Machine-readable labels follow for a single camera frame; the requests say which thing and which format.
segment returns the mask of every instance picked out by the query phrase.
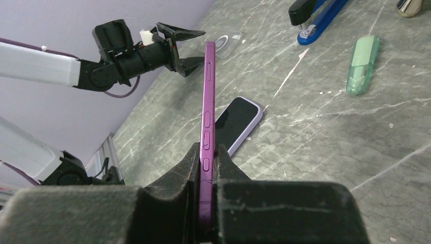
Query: phone screen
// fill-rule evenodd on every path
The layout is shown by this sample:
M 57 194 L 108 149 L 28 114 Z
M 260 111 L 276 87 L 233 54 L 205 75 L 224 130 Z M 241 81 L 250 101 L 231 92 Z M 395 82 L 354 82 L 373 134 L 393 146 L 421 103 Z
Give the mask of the phone screen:
M 215 122 L 215 143 L 229 149 L 258 113 L 256 105 L 235 98 Z

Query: purple wall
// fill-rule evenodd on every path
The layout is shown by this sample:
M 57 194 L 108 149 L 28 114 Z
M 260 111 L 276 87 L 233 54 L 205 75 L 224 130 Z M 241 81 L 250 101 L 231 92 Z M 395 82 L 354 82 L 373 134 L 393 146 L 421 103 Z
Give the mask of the purple wall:
M 124 19 L 134 42 L 156 22 L 193 28 L 213 0 L 3 0 L 0 37 L 98 61 L 92 29 Z M 88 162 L 110 132 L 116 132 L 161 69 L 147 73 L 125 99 L 103 93 L 0 77 L 0 116 L 49 145 Z M 110 92 L 127 93 L 115 86 Z

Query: purple phone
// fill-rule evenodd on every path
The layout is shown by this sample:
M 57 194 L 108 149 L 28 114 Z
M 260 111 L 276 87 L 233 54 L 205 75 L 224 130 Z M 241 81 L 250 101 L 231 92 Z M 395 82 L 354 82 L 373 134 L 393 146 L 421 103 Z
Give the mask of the purple phone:
M 200 140 L 200 181 L 198 226 L 201 231 L 212 227 L 212 164 L 214 161 L 214 100 L 216 86 L 216 43 L 206 42 L 203 77 L 202 125 Z

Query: blue stapler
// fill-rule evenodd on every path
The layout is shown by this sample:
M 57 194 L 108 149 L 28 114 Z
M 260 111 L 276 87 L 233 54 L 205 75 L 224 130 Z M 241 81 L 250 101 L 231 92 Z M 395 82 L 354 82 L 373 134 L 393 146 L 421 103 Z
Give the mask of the blue stapler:
M 313 14 L 329 0 L 296 0 L 289 8 L 290 22 L 298 26 L 298 43 L 308 45 L 319 38 L 349 0 L 330 0 L 317 16 Z

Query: white ring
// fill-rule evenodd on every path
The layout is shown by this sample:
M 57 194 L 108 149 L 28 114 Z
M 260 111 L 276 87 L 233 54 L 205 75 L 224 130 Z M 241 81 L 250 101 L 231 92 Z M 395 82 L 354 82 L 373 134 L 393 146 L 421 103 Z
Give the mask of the white ring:
M 221 47 L 219 47 L 218 49 L 216 49 L 216 50 L 215 50 L 216 52 L 218 52 L 220 49 L 222 49 L 222 48 L 226 45 L 226 43 L 228 43 L 228 40 L 229 40 L 228 35 L 221 36 L 220 38 L 218 38 L 218 39 L 215 41 L 215 43 L 217 43 L 217 42 L 218 42 L 219 40 L 221 40 L 222 38 L 225 38 L 225 39 L 226 39 L 226 41 L 223 43 L 223 45 L 222 45 Z

